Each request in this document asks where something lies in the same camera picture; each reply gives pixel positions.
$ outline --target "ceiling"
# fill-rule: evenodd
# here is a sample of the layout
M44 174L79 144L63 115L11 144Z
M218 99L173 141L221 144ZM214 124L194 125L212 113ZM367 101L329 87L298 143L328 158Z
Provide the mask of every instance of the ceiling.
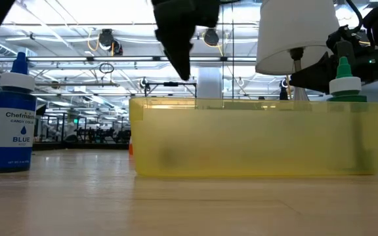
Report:
M336 6L337 18L341 25L354 27L358 20L344 1ZM355 0L363 15L369 12L369 0ZM285 77L267 76L255 73L255 57L260 16L260 1L242 1L225 5L220 10L217 34L221 47L209 47L203 41L204 27L197 27L192 39L192 57L235 56L248 58L246 63L225 64L216 62L193 62L190 83L197 80L198 68L202 66L221 68L224 77L225 94L232 93L231 80L236 94L278 95L280 81ZM113 29L114 37L123 47L123 56L164 57L163 48L154 34L156 21L150 0L18 0L11 8L0 27L0 57L15 56L18 51L27 50L30 56L80 57L110 56L97 46L97 36L101 29ZM166 81L181 82L177 72L168 61L129 60L110 62L115 68L104 75L99 67L103 62L56 61L32 62L30 74L35 76L39 94L120 94L120 96L40 96L41 102L64 102L77 108L127 109L131 94L143 94L140 82L145 78L150 83ZM9 70L11 62L0 62L0 73ZM50 83L73 85L51 87ZM179 94L192 96L190 86L159 86L151 95ZM63 107L49 103L53 107Z

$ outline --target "translucent container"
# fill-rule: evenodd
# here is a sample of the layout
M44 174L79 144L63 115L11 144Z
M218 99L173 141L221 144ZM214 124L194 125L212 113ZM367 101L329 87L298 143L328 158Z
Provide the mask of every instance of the translucent container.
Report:
M378 104L134 98L143 176L376 174Z

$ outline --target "green bottle cap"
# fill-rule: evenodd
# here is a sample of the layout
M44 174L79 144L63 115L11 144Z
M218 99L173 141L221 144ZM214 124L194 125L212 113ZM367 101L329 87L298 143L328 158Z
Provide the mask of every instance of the green bottle cap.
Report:
M352 77L351 66L348 63L348 58L345 56L339 59L338 72L336 78Z

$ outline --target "table surface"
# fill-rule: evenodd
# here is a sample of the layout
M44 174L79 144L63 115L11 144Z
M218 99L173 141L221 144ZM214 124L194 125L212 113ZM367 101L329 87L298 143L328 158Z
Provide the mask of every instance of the table surface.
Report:
M378 176L152 179L126 151L40 151L0 174L6 235L378 236Z

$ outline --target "lamp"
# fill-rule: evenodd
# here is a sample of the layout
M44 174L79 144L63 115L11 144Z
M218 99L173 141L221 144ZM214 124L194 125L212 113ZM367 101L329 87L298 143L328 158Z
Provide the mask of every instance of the lamp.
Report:
M262 4L256 72L289 75L315 64L339 28L332 0L269 0ZM294 100L308 100L295 88Z

